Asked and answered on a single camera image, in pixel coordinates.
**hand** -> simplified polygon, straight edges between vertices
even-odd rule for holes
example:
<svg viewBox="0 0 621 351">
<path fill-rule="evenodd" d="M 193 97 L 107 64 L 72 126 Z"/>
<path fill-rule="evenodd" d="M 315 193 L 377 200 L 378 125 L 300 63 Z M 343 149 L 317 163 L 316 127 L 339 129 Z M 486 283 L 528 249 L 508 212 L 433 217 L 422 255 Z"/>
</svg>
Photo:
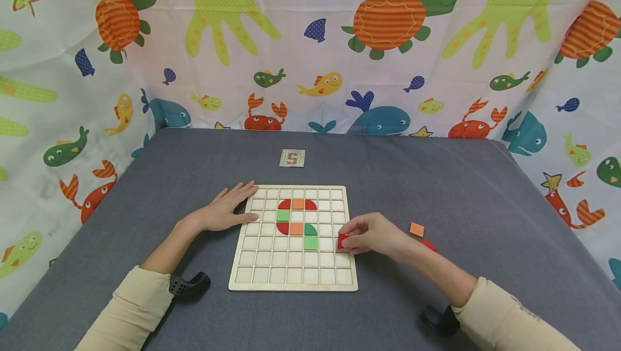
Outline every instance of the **hand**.
<svg viewBox="0 0 621 351">
<path fill-rule="evenodd" d="M 349 236 L 342 244 L 347 252 L 353 254 L 373 250 L 385 256 L 395 257 L 402 242 L 416 241 L 379 212 L 354 217 L 340 229 L 339 233 Z"/>
<path fill-rule="evenodd" d="M 254 186 L 254 180 L 245 185 L 239 183 L 230 191 L 224 188 L 209 205 L 197 209 L 184 219 L 200 231 L 222 231 L 237 224 L 255 221 L 259 217 L 257 214 L 235 215 L 233 210 L 242 201 L 254 195 L 257 189 L 258 187 Z"/>
</svg>

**fabric backdrop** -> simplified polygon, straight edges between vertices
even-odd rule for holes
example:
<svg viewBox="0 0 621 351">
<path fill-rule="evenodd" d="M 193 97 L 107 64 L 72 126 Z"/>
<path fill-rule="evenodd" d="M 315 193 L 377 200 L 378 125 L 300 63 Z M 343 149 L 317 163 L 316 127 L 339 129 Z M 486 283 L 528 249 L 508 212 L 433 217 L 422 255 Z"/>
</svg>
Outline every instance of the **fabric backdrop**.
<svg viewBox="0 0 621 351">
<path fill-rule="evenodd" d="M 502 140 L 621 288 L 621 0 L 0 6 L 0 329 L 164 126 Z"/>
</svg>

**wooden grid board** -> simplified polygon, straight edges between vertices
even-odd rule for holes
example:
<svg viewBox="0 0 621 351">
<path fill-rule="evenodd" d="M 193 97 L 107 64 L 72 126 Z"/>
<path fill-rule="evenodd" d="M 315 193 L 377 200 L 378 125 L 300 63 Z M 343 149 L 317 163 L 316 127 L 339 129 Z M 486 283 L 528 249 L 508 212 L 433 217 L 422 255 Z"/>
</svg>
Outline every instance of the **wooden grid board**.
<svg viewBox="0 0 621 351">
<path fill-rule="evenodd" d="M 353 254 L 336 248 L 349 217 L 343 186 L 259 185 L 245 212 L 229 279 L 233 291 L 356 291 Z"/>
</svg>

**orange square tile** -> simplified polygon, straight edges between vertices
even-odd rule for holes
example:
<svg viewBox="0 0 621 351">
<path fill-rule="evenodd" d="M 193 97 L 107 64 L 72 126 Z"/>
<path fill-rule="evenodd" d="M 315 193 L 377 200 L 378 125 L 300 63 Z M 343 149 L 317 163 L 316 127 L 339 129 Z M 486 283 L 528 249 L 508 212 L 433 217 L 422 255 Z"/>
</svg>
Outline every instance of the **orange square tile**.
<svg viewBox="0 0 621 351">
<path fill-rule="evenodd" d="M 303 235 L 304 223 L 289 223 L 289 235 Z"/>
<path fill-rule="evenodd" d="M 304 209 L 304 200 L 303 199 L 292 200 L 291 209 Z"/>
<path fill-rule="evenodd" d="M 420 224 L 412 223 L 410 224 L 410 233 L 412 235 L 423 237 L 423 233 L 425 232 L 425 227 Z"/>
</svg>

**person's arm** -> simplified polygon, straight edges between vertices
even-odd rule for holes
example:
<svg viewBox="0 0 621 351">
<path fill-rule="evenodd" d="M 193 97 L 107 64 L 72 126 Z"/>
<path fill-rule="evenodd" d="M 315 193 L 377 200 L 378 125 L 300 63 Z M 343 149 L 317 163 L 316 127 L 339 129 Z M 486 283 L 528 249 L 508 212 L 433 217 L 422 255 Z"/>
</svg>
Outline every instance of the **person's arm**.
<svg viewBox="0 0 621 351">
<path fill-rule="evenodd" d="M 578 350 L 559 331 L 485 278 L 457 265 L 410 238 L 379 213 L 354 217 L 341 228 L 342 244 L 360 254 L 386 254 L 424 275 L 451 303 L 461 329 L 483 350 Z"/>
<path fill-rule="evenodd" d="M 139 351 L 156 329 L 173 300 L 168 286 L 189 245 L 205 230 L 221 231 L 257 220 L 258 215 L 234 215 L 237 204 L 257 191 L 254 182 L 222 190 L 212 203 L 177 222 L 172 232 L 113 293 L 77 351 Z"/>
</svg>

